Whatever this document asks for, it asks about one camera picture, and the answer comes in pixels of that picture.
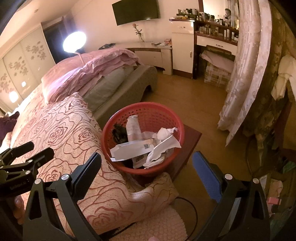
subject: gray upholstered bed frame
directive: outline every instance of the gray upholstered bed frame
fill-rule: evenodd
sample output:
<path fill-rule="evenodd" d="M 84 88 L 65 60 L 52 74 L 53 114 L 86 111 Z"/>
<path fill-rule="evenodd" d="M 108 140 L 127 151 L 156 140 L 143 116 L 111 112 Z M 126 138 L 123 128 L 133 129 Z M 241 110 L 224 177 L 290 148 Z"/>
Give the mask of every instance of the gray upholstered bed frame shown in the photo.
<path fill-rule="evenodd" d="M 145 89 L 150 86 L 153 91 L 156 85 L 156 68 L 148 65 L 138 66 L 118 87 L 114 95 L 93 113 L 101 129 L 114 113 L 125 106 L 140 102 Z"/>

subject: glowing lamp shade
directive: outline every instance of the glowing lamp shade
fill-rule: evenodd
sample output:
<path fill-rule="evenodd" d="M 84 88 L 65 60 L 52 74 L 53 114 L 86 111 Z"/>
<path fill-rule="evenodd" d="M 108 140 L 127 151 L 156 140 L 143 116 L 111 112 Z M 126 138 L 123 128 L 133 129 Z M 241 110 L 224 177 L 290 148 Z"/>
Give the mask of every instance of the glowing lamp shade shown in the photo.
<path fill-rule="evenodd" d="M 70 34 L 63 43 L 64 51 L 75 53 L 78 49 L 82 48 L 86 42 L 86 35 L 83 32 L 74 32 Z"/>
<path fill-rule="evenodd" d="M 18 100 L 18 94 L 15 91 L 9 93 L 9 99 L 12 103 L 15 103 Z"/>

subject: shelf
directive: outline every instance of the shelf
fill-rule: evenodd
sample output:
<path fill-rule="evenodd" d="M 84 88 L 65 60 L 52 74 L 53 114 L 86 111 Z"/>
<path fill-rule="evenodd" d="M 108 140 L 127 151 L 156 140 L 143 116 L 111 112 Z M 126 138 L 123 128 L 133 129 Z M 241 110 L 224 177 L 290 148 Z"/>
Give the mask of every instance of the shelf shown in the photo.
<path fill-rule="evenodd" d="M 220 24 L 217 24 L 215 22 L 205 22 L 205 21 L 199 21 L 199 20 L 196 20 L 195 22 L 197 23 L 203 23 L 203 24 L 209 24 L 209 25 L 214 25 L 214 26 L 218 26 L 220 28 L 223 28 L 223 29 L 229 29 L 230 31 L 234 32 L 234 33 L 239 33 L 239 30 L 235 29 L 235 28 L 231 28 L 231 27 L 228 27 L 228 26 L 223 26 L 223 25 L 220 25 Z"/>
<path fill-rule="evenodd" d="M 222 41 L 222 42 L 229 43 L 229 44 L 237 46 L 237 42 L 234 42 L 234 41 L 231 41 L 231 40 L 226 40 L 226 39 L 224 39 L 224 37 L 221 37 L 221 36 L 212 36 L 212 35 L 202 34 L 202 33 L 198 33 L 198 32 L 195 32 L 195 34 L 197 36 L 202 36 L 202 37 L 206 37 L 206 38 L 210 38 L 210 39 L 215 39 L 215 40 L 219 40 L 219 41 Z"/>
<path fill-rule="evenodd" d="M 193 19 L 174 19 L 174 18 L 170 18 L 169 19 L 171 22 L 173 21 L 181 21 L 181 22 L 196 22 L 196 20 Z"/>

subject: wall-mounted tv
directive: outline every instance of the wall-mounted tv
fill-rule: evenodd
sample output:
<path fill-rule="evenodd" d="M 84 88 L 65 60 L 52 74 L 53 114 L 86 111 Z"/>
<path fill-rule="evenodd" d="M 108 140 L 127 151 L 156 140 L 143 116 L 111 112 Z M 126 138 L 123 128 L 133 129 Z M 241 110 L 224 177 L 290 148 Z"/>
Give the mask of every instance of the wall-mounted tv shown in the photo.
<path fill-rule="evenodd" d="M 157 0 L 121 0 L 112 7 L 117 25 L 159 18 Z"/>

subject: curtain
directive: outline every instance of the curtain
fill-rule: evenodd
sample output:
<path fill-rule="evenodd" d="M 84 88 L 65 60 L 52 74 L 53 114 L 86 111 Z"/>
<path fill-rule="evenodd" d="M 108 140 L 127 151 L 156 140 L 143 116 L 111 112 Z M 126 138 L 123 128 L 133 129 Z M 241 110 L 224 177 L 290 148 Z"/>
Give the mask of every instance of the curtain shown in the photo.
<path fill-rule="evenodd" d="M 243 123 L 256 98 L 267 66 L 271 42 L 271 10 L 268 0 L 239 1 L 239 7 L 238 51 L 218 123 L 219 129 L 230 132 L 226 145 Z"/>
<path fill-rule="evenodd" d="M 287 95 L 280 100 L 274 100 L 271 96 L 271 90 L 278 75 L 280 60 L 287 54 L 296 58 L 296 38 L 272 4 L 271 13 L 272 38 L 267 68 L 256 99 L 243 123 L 245 135 L 256 135 L 260 155 L 263 153 L 265 140 L 288 99 Z"/>

